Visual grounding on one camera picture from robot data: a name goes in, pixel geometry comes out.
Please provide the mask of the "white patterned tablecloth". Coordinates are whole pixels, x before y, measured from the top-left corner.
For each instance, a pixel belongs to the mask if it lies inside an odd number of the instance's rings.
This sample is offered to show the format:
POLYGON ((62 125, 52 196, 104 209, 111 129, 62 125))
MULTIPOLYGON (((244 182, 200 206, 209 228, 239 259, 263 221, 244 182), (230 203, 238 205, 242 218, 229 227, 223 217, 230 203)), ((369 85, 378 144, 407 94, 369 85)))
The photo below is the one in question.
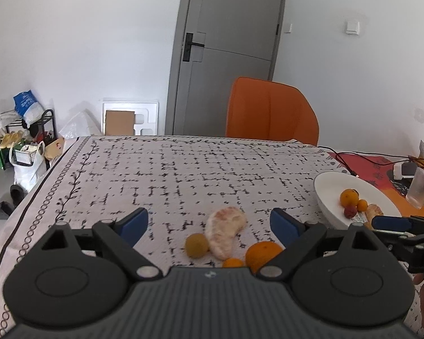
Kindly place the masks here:
POLYGON ((269 212, 281 207, 301 221, 324 222, 314 178, 343 172, 327 151, 296 141, 268 142, 181 136, 80 138, 25 197, 0 235, 0 338, 14 326, 2 288, 11 269, 51 225, 88 228, 138 207, 149 214, 136 249, 163 270, 192 266, 184 239, 199 233, 210 214, 239 207, 246 228, 237 256, 272 240, 269 212))

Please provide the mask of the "brown kiwi back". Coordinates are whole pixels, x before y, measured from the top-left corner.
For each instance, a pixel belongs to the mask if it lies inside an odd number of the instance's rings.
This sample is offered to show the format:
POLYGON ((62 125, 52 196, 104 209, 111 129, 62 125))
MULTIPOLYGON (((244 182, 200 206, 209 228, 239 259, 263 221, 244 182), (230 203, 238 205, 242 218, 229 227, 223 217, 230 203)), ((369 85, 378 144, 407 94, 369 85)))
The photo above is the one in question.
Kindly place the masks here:
POLYGON ((209 250, 206 236, 202 233, 189 235, 189 237, 185 240, 184 250, 192 259, 200 259, 205 256, 209 250))

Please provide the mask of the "white light switch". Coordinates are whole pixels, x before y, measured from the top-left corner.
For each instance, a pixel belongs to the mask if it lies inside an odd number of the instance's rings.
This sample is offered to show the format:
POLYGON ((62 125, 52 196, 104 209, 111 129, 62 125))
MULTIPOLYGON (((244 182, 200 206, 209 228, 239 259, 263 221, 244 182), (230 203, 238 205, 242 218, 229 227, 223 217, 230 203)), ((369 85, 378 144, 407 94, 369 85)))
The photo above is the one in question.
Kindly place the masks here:
POLYGON ((358 20, 347 20, 345 26, 345 33, 349 35, 359 35, 360 34, 360 22, 358 20))

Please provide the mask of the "peeled pomelo segment pale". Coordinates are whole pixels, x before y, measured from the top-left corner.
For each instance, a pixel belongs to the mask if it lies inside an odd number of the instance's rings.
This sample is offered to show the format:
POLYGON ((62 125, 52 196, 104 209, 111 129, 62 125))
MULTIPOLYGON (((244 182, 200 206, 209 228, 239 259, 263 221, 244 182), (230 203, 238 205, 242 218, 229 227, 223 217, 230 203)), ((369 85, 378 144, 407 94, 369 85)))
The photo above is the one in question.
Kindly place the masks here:
POLYGON ((224 261, 232 256, 233 240, 246 223, 245 213, 237 207, 224 207, 208 217, 204 234, 217 259, 224 261))

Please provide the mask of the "small tangerine front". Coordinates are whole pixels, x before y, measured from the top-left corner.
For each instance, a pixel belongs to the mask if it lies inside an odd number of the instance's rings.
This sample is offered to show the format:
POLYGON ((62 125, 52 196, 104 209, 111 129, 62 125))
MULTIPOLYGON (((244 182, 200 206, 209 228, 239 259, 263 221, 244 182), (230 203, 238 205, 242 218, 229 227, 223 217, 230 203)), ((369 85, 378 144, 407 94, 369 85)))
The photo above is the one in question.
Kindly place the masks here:
POLYGON ((357 211, 363 213, 368 209, 368 202, 366 200, 360 199, 357 203, 357 211))

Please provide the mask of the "large orange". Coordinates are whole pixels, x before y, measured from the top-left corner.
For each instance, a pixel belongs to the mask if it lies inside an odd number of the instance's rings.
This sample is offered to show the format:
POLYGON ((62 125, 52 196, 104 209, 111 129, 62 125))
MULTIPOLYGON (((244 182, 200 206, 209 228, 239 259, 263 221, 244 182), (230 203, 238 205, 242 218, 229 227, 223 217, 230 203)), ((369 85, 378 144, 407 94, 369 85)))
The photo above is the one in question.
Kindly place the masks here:
POLYGON ((348 205, 357 206, 359 200, 359 193, 355 189, 345 189, 339 197, 340 204, 343 208, 348 205))
POLYGON ((245 255, 246 266, 253 274, 267 264, 271 259, 275 258, 283 251, 283 248, 272 241, 262 241, 253 244, 248 248, 245 255))

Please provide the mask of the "small tangerine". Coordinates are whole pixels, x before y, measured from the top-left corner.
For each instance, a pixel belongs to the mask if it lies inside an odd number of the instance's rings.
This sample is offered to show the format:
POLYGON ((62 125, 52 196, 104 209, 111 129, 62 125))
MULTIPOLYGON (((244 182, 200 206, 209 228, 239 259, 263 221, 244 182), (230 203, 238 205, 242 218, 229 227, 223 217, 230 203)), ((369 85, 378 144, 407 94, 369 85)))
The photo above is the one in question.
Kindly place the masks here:
POLYGON ((357 211, 363 213, 368 209, 368 202, 366 200, 360 199, 357 203, 357 211))
POLYGON ((223 268, 240 268, 245 267, 245 262, 238 258, 229 258, 223 261, 223 268))

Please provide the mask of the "red plum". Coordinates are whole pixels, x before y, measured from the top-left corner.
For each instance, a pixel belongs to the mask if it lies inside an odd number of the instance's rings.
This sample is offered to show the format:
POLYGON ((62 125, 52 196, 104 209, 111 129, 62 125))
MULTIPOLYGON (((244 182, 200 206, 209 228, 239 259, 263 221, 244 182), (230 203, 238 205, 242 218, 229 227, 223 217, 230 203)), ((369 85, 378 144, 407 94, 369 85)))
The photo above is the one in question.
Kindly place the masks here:
POLYGON ((348 205, 344 208, 344 216, 347 219, 352 219, 358 214, 358 208, 354 205, 348 205))

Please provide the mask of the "grey door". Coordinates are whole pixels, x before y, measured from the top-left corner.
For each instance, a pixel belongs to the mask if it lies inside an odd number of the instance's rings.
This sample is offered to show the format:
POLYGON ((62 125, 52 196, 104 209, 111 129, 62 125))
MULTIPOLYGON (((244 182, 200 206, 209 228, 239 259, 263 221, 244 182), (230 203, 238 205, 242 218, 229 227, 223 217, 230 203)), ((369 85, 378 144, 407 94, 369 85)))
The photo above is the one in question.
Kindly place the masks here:
POLYGON ((181 0, 165 116, 169 135, 223 136, 233 82, 272 79, 285 0, 181 0), (191 59, 184 40, 193 33, 191 59))

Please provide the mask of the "dark slipper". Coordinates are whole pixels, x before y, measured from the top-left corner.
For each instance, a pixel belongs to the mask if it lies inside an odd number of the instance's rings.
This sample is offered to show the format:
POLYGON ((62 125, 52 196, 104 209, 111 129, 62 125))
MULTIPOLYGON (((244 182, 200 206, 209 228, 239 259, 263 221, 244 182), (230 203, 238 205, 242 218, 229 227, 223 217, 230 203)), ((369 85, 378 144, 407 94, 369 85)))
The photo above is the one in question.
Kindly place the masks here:
POLYGON ((7 220, 14 211, 14 206, 7 201, 0 202, 0 220, 7 220))

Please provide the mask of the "large orange back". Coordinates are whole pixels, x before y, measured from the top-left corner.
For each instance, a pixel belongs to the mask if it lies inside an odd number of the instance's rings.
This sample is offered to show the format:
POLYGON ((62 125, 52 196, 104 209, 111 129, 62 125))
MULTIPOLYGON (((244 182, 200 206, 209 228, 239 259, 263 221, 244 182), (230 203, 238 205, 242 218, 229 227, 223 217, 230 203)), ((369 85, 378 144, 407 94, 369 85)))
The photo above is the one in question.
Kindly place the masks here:
POLYGON ((245 255, 246 266, 253 274, 267 264, 271 259, 275 258, 283 251, 283 248, 272 241, 262 241, 253 244, 248 248, 245 255))

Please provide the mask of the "black metal rack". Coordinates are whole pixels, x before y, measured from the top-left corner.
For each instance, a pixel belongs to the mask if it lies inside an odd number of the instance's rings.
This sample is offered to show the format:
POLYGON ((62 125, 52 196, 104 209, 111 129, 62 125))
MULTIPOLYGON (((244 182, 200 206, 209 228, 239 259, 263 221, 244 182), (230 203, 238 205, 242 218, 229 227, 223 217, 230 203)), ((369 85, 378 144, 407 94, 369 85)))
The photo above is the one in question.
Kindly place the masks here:
POLYGON ((35 142, 43 141, 45 145, 50 144, 58 137, 54 110, 44 110, 41 119, 30 126, 25 123, 14 109, 0 112, 0 144, 7 134, 19 131, 35 142))

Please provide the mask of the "brown cardboard piece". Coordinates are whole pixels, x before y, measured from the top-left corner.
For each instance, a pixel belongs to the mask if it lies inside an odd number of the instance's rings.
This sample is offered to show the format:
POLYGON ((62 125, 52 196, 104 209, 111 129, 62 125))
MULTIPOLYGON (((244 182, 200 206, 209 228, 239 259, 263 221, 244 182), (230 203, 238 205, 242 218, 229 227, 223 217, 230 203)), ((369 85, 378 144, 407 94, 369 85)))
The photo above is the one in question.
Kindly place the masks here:
POLYGON ((106 136, 133 136, 135 113, 131 111, 107 110, 105 112, 106 136))

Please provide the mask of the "large orange front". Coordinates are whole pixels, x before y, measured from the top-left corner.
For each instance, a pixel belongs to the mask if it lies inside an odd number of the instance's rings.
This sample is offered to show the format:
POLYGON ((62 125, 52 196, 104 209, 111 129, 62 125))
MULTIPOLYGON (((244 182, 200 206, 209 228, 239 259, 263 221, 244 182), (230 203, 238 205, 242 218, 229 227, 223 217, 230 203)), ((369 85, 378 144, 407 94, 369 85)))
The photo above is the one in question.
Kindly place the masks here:
POLYGON ((345 189, 339 197, 340 204, 343 208, 348 205, 357 206, 359 200, 359 193, 355 189, 345 189))

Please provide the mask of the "peeled pomelo segment orange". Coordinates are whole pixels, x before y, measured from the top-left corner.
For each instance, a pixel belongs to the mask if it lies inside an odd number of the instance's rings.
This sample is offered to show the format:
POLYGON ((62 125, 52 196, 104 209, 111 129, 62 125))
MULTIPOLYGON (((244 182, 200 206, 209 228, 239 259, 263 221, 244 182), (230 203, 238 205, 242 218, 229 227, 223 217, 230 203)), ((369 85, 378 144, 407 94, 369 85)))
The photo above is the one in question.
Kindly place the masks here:
POLYGON ((383 216, 383 215, 384 215, 383 211, 377 204, 368 204, 368 207, 365 211, 365 217, 366 217, 365 226, 369 230, 373 230, 373 226, 371 222, 373 221, 375 217, 383 216))

